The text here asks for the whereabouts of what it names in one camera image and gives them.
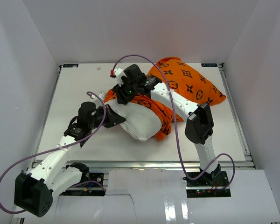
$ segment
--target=orange fabric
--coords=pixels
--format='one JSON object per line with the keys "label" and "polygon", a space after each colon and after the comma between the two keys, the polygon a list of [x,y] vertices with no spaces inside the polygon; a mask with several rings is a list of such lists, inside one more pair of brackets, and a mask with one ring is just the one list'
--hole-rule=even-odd
{"label": "orange fabric", "polygon": [[[166,57],[159,60],[156,65],[161,68],[165,74],[168,84],[178,94],[186,99],[198,104],[208,103],[216,105],[226,99],[217,87],[207,80],[198,71],[182,62],[178,57]],[[154,75],[164,82],[163,76],[156,67],[152,67],[147,77]],[[116,99],[117,96],[113,90],[107,92],[105,102]],[[146,96],[137,95],[131,101],[151,109],[161,120],[162,128],[155,135],[157,140],[163,140],[171,133],[171,123],[174,122],[173,112],[158,101],[154,101]],[[182,118],[177,115],[177,122],[182,122]]]}

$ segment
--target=gray wall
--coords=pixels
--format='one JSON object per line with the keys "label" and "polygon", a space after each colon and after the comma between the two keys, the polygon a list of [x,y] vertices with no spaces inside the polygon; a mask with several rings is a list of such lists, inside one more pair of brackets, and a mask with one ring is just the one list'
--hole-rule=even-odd
{"label": "gray wall", "polygon": [[[258,0],[23,0],[58,64],[223,62]],[[138,58],[128,61],[139,62]]]}
{"label": "gray wall", "polygon": [[280,212],[280,0],[260,0],[226,61],[226,75],[255,164]]}
{"label": "gray wall", "polygon": [[[31,155],[40,134],[58,67],[22,0],[0,0],[0,175]],[[2,203],[13,208],[14,179],[23,163],[3,180]],[[0,224],[10,216],[0,210]]]}

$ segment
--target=white cushion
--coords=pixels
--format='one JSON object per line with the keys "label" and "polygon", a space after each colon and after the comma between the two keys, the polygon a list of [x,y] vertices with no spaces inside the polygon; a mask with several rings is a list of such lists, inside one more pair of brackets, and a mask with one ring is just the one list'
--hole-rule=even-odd
{"label": "white cushion", "polygon": [[106,102],[112,110],[126,119],[120,125],[134,139],[146,141],[157,134],[161,129],[162,123],[157,115],[150,109],[134,103],[127,105],[118,104],[116,99]]}

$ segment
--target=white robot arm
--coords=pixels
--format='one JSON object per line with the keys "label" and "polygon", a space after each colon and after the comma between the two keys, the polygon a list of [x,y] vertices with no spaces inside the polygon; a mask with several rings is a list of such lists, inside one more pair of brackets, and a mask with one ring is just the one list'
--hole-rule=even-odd
{"label": "white robot arm", "polygon": [[[155,76],[147,78],[137,65],[133,64],[125,70],[116,69],[111,77],[118,80],[118,84],[113,88],[117,94],[118,103],[126,105],[136,94],[141,94],[172,109],[170,92],[166,85]],[[214,124],[210,106],[208,104],[197,105],[176,92],[171,93],[176,113],[187,123],[185,135],[196,146],[202,171],[216,157],[211,141]],[[126,120],[117,115],[109,105],[105,105],[105,108],[104,127],[110,128]],[[74,163],[67,166],[64,171],[62,168],[86,141],[75,145],[73,143],[84,139],[98,127],[103,120],[103,112],[103,108],[96,108],[93,102],[81,104],[78,116],[72,119],[58,144],[60,150],[50,153],[30,173],[21,173],[16,178],[14,195],[16,205],[42,217],[50,209],[53,200],[63,191],[75,183],[85,181],[85,177],[89,174],[89,168],[86,165]],[[220,164],[215,161],[207,168],[203,177],[211,184],[220,171]]]}

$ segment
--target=white table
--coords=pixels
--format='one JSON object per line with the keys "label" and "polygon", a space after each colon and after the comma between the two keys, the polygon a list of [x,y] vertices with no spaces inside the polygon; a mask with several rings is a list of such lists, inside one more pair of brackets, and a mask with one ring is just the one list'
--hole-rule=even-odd
{"label": "white table", "polygon": [[[121,63],[120,68],[126,68],[131,63]],[[147,73],[152,67],[149,63],[138,63],[140,69]],[[218,67],[202,67],[200,63],[189,63],[209,79],[222,93],[226,94]],[[49,110],[46,125],[38,152],[49,150],[56,146],[69,121],[77,115],[84,101],[91,100],[87,91],[107,92],[116,84],[109,77],[112,63],[79,64],[77,68],[62,68],[56,86],[55,94]],[[240,140],[238,127],[231,112],[228,99],[211,107],[214,119],[213,146],[215,154],[228,153],[234,161],[245,161],[243,143]],[[184,161],[198,162],[194,144],[184,135],[185,124],[178,125],[180,145]],[[37,161],[46,155],[38,156]],[[140,142],[133,139],[120,126],[111,129],[101,128],[89,139],[84,147],[73,157],[72,161],[120,161],[120,162],[178,162],[175,142],[175,131],[165,140],[158,142],[155,138]],[[220,161],[229,161],[221,157]]]}

